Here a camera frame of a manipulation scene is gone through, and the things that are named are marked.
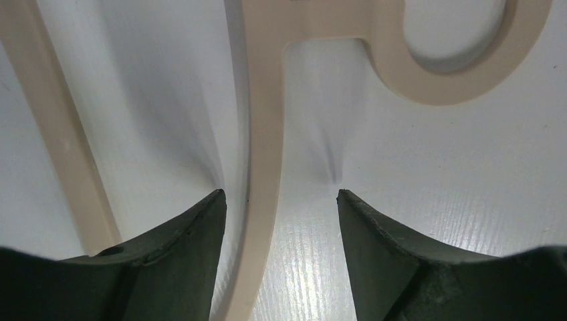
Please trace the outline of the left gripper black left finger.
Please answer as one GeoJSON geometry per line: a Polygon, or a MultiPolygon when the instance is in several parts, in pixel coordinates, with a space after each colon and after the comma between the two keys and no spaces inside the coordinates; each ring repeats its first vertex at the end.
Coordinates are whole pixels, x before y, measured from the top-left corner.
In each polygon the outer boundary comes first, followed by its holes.
{"type": "Polygon", "coordinates": [[[208,320],[225,192],[95,256],[1,249],[2,320],[208,320]]]}

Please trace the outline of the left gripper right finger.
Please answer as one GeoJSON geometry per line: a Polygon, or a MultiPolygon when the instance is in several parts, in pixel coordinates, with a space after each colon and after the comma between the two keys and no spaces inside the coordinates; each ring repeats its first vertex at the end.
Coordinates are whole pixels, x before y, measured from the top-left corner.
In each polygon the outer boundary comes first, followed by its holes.
{"type": "Polygon", "coordinates": [[[565,320],[566,248],[494,257],[437,241],[338,193],[359,320],[565,320]]]}

